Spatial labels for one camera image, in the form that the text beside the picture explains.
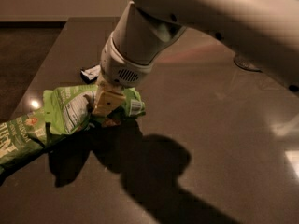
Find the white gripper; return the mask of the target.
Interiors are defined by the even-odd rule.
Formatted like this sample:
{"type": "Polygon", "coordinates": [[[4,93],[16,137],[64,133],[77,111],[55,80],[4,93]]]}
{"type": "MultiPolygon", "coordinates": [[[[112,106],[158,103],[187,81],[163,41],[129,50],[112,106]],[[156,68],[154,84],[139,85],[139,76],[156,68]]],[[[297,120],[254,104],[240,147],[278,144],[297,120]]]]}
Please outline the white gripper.
{"type": "Polygon", "coordinates": [[[97,82],[93,102],[95,116],[107,116],[118,108],[125,101],[124,87],[138,86],[153,67],[153,63],[141,65],[125,58],[117,50],[113,35],[110,34],[101,53],[101,72],[105,80],[97,82]]]}

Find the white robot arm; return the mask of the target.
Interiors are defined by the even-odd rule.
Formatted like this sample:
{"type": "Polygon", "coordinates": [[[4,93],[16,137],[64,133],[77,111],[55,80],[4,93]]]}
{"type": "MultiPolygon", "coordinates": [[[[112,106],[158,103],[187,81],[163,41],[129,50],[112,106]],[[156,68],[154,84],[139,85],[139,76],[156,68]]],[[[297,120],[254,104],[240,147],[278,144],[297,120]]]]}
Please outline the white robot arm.
{"type": "Polygon", "coordinates": [[[101,54],[96,116],[107,116],[154,60],[193,28],[292,92],[299,89],[298,0],[130,0],[101,54]]]}

